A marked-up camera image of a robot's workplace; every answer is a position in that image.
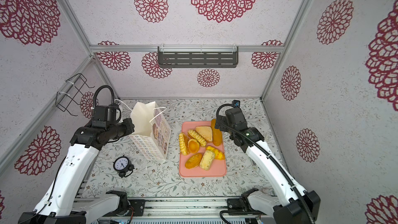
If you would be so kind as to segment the white printed paper bag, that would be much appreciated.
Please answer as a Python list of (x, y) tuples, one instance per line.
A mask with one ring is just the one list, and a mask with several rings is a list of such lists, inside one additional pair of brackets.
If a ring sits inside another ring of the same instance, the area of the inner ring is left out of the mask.
[(129, 138), (140, 153), (148, 161), (166, 160), (172, 132), (164, 116), (167, 108), (159, 107), (155, 101), (147, 104), (137, 102), (133, 108), (121, 100), (116, 102), (130, 113), (135, 127)]

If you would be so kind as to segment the triangular toast slice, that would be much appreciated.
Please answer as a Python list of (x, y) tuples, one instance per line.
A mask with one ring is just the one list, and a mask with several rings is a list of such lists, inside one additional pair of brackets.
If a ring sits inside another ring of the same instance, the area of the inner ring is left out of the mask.
[(210, 126), (198, 126), (195, 128), (195, 131), (207, 142), (213, 142), (213, 132)]

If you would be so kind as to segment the pale rectangular bread roll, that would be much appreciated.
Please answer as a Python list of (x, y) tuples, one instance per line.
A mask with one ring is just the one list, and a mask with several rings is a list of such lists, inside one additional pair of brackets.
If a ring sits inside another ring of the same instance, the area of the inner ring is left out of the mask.
[(205, 171), (208, 171), (214, 159), (215, 159), (215, 154), (210, 150), (206, 150), (200, 162), (200, 168)]

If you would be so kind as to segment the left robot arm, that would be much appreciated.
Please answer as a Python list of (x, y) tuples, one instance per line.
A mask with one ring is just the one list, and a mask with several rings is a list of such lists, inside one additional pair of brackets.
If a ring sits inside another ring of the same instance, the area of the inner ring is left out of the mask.
[(46, 194), (31, 212), (21, 214), (20, 224), (90, 224), (113, 213), (126, 215), (131, 205), (126, 193), (111, 190), (102, 198), (89, 202), (75, 201), (76, 195), (91, 164), (102, 147), (110, 140), (123, 138), (134, 132), (131, 118), (108, 127), (90, 121), (74, 134), (68, 153), (57, 170)]

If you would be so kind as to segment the long orange baguette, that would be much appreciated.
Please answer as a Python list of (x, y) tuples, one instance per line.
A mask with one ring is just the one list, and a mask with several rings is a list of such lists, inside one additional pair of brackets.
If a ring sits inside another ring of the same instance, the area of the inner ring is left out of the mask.
[(212, 143), (215, 146), (220, 146), (223, 142), (223, 136), (222, 133), (219, 129), (215, 128), (216, 125), (216, 119), (213, 119), (211, 121), (211, 128), (212, 128)]

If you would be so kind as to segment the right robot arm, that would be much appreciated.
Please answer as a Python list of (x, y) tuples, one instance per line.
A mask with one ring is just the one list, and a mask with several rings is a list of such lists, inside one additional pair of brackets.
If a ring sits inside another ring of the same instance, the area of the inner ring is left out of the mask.
[(277, 224), (314, 224), (320, 199), (314, 192), (307, 192), (272, 154), (264, 136), (245, 122), (228, 124), (226, 117), (217, 117), (216, 126), (230, 133), (230, 138), (255, 162), (271, 184), (275, 197), (253, 191), (246, 196), (253, 212), (272, 217)]

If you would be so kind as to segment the golden oval bread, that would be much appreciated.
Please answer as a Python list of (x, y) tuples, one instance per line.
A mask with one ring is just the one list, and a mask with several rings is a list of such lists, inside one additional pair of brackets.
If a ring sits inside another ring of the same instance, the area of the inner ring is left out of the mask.
[(195, 153), (192, 155), (185, 163), (186, 169), (193, 169), (200, 165), (202, 160), (203, 154), (202, 153)]

